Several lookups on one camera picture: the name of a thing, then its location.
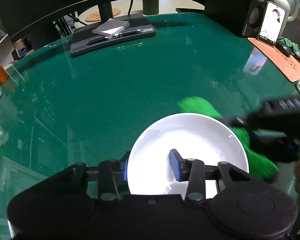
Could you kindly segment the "green cleaning cloth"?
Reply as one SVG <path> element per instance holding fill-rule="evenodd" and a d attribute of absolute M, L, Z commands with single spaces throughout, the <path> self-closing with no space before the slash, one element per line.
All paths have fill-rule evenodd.
<path fill-rule="evenodd" d="M 212 118 L 223 118 L 204 98 L 197 96 L 184 98 L 178 102 L 178 106 L 183 113 L 197 113 L 207 115 Z M 274 180 L 277 176 L 278 167 L 267 157 L 256 153 L 250 149 L 250 137 L 248 132 L 244 128 L 230 128 L 239 141 L 243 145 L 245 153 L 247 155 L 249 172 L 252 176 L 262 180 Z"/>

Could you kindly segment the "tan cork mouse pad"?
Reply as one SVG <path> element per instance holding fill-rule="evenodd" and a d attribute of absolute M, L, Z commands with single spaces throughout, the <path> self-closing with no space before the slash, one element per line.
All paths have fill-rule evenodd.
<path fill-rule="evenodd" d="M 290 82 L 300 80 L 300 63 L 293 56 L 286 57 L 277 48 L 271 47 L 255 38 L 248 38 L 270 61 L 279 68 Z"/>

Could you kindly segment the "black computer mouse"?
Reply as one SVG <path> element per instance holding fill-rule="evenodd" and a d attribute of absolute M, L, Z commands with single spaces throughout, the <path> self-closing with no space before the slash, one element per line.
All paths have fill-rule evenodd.
<path fill-rule="evenodd" d="M 275 48 L 286 57 L 290 57 L 290 55 L 292 54 L 292 50 L 285 44 L 285 42 L 277 41 L 277 43 L 275 44 Z"/>

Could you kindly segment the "dark green cloth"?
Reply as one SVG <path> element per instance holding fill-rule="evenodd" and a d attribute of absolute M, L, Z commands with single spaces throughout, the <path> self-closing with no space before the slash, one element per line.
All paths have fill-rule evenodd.
<path fill-rule="evenodd" d="M 298 44 L 292 42 L 288 38 L 285 38 L 283 36 L 279 36 L 278 41 L 283 42 L 285 45 L 287 45 L 294 54 L 296 54 L 299 51 Z"/>

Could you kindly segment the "smartphone with white screen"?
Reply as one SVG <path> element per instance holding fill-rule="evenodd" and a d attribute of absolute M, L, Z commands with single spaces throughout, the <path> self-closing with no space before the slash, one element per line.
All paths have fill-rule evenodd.
<path fill-rule="evenodd" d="M 257 39 L 271 47 L 275 46 L 285 15 L 286 11 L 282 7 L 274 2 L 267 2 Z"/>

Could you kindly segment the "black speaker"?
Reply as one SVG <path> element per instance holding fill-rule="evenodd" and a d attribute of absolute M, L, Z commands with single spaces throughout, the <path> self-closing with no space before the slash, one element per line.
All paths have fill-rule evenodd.
<path fill-rule="evenodd" d="M 239 37 L 256 38 L 266 6 L 274 0 L 205 0 L 205 14 Z"/>

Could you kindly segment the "pale green kettle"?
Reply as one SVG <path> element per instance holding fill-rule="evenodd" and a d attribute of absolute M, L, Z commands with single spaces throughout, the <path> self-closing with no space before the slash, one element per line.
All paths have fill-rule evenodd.
<path fill-rule="evenodd" d="M 299 11 L 299 0 L 274 0 L 275 4 L 286 12 L 279 35 L 282 35 L 287 22 L 293 22 Z"/>

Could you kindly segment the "grey notepad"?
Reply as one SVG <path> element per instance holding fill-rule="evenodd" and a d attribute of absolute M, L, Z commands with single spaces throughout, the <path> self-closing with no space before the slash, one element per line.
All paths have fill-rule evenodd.
<path fill-rule="evenodd" d="M 109 19 L 92 30 L 93 34 L 109 36 L 119 33 L 130 26 L 128 21 Z"/>

